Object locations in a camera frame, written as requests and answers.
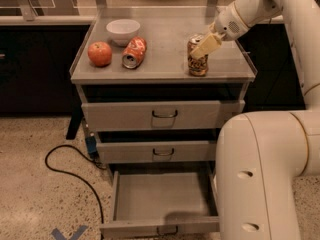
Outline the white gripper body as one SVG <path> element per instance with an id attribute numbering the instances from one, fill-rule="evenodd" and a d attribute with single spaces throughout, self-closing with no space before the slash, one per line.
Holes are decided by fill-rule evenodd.
<path id="1" fill-rule="evenodd" d="M 214 31 L 217 32 L 224 41 L 236 40 L 249 31 L 249 27 L 238 13 L 235 2 L 228 5 L 215 18 Z"/>

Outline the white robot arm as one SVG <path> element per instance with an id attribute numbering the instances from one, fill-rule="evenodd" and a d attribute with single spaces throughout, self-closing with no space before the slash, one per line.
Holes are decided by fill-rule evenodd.
<path id="1" fill-rule="evenodd" d="M 221 240 L 301 240 L 292 182 L 320 171 L 320 6 L 315 0 L 235 0 L 192 51 L 200 58 L 282 16 L 305 107 L 240 114 L 216 149 Z"/>

